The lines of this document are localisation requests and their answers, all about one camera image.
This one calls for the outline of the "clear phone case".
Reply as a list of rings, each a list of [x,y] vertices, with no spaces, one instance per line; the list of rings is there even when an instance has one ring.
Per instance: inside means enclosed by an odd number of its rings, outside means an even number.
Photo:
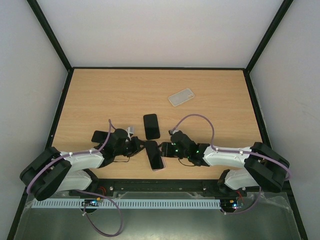
[[[168,101],[171,103],[173,107],[177,107],[192,98],[195,97],[195,94],[191,91],[190,88],[185,88],[171,96],[168,97]]]

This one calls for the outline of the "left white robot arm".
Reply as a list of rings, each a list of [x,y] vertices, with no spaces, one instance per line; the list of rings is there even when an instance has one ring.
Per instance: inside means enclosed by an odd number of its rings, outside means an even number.
[[[96,130],[91,141],[97,145],[80,152],[46,148],[20,173],[27,193],[43,201],[63,191],[94,191],[99,180],[93,169],[110,165],[117,156],[131,158],[145,147],[145,142],[134,136],[130,128]]]

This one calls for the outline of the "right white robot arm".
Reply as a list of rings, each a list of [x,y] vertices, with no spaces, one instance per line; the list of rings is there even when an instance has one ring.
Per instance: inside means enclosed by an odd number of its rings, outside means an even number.
[[[279,193],[290,176],[289,162],[262,142],[243,148],[218,147],[195,143],[176,131],[169,142],[160,145],[160,151],[164,157],[187,159],[198,167],[227,166],[218,183],[218,191],[224,196],[246,187]]]

